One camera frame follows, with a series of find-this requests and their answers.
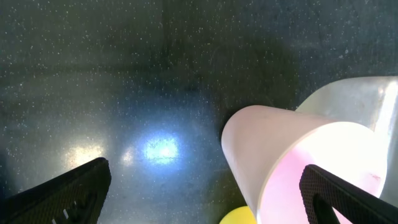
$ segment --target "plastic cup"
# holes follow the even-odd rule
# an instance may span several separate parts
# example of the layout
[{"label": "plastic cup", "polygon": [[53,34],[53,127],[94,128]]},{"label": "plastic cup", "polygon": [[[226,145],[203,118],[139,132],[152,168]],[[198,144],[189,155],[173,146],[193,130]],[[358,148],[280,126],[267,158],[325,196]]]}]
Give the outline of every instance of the plastic cup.
[{"label": "plastic cup", "polygon": [[[258,223],[308,223],[299,181],[316,164],[379,197],[387,159],[374,133],[356,123],[267,106],[234,114],[221,145]],[[336,213],[341,223],[349,223]]]}]

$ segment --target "black countertop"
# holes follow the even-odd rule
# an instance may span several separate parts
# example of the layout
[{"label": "black countertop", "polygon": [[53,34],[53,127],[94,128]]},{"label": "black countertop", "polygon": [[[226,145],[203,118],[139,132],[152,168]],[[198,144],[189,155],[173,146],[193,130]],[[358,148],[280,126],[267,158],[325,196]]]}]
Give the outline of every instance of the black countertop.
[{"label": "black countertop", "polygon": [[1,197],[95,157],[100,223],[217,223],[245,205],[227,119],[397,75],[398,2],[0,1]]}]

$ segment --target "yellow round object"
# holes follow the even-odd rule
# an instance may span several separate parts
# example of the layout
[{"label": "yellow round object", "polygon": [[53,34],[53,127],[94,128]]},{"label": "yellow round object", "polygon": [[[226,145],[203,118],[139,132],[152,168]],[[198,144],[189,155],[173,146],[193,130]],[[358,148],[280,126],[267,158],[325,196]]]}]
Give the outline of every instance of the yellow round object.
[{"label": "yellow round object", "polygon": [[232,210],[221,220],[220,224],[256,224],[256,219],[248,206]]}]

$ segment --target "metal object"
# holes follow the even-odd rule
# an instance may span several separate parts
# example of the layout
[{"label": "metal object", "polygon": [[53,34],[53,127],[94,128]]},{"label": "metal object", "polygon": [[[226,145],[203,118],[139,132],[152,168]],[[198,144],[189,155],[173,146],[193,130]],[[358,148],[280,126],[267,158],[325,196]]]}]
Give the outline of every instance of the metal object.
[{"label": "metal object", "polygon": [[387,179],[380,199],[398,207],[398,77],[350,78],[330,83],[310,95],[297,112],[351,121],[372,129],[382,140]]}]

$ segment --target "speckled countertop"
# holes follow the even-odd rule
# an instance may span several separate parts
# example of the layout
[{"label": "speckled countertop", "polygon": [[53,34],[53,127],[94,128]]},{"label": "speckled countertop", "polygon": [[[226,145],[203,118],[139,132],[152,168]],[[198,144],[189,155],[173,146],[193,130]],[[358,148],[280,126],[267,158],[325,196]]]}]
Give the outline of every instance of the speckled countertop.
[{"label": "speckled countertop", "polygon": [[104,156],[100,223],[217,223],[245,204],[226,120],[397,75],[396,12],[395,0],[0,1],[1,197]]}]

